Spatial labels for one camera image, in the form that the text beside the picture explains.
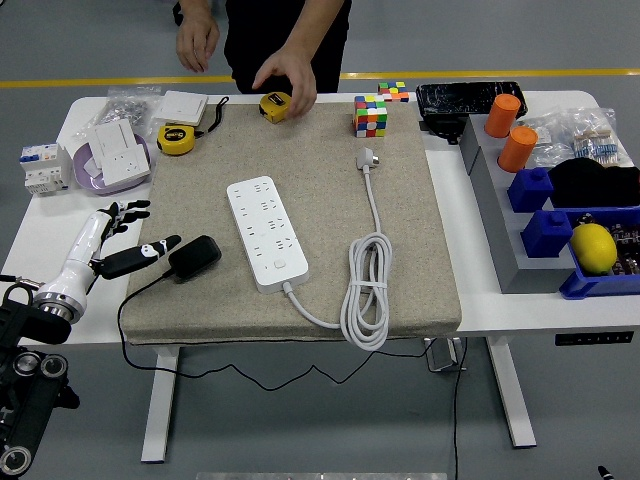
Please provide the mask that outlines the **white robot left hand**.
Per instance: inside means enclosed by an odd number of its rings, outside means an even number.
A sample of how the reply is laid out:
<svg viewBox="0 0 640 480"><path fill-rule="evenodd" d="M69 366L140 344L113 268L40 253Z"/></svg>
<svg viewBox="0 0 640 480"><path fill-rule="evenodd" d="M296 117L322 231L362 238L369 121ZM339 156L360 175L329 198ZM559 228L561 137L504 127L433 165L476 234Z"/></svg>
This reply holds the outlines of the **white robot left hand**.
<svg viewBox="0 0 640 480"><path fill-rule="evenodd" d="M101 256L105 241L124 233L128 226L147 218L148 200L114 202L91 214L76 237L59 275L41 286L34 297L34 305L73 324L87 309L87 295L96 278L119 278L144 269L181 242L171 235L156 242L134 246L107 257Z"/></svg>

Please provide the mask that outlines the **person's right hand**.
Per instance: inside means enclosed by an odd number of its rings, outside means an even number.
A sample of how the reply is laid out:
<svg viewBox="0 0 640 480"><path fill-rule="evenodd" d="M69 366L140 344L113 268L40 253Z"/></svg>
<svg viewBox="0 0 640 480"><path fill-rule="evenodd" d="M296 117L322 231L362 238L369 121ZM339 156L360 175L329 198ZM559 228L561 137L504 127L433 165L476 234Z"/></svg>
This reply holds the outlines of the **person's right hand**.
<svg viewBox="0 0 640 480"><path fill-rule="evenodd" d="M183 20L176 37L176 54L181 65L204 73L220 38L218 25L208 7L182 11Z"/></svg>

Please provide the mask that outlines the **person's left hand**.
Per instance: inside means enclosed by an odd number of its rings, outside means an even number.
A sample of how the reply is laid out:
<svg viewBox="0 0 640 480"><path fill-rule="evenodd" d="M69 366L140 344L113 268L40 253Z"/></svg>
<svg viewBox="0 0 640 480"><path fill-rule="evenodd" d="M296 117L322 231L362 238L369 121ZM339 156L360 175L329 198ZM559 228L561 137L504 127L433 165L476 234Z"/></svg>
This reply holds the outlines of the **person's left hand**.
<svg viewBox="0 0 640 480"><path fill-rule="evenodd" d="M292 87L291 103L287 118L293 119L307 114L317 99L316 79L310 60L302 50L283 47L262 64L254 78L253 90L262 87L274 76L284 76Z"/></svg>

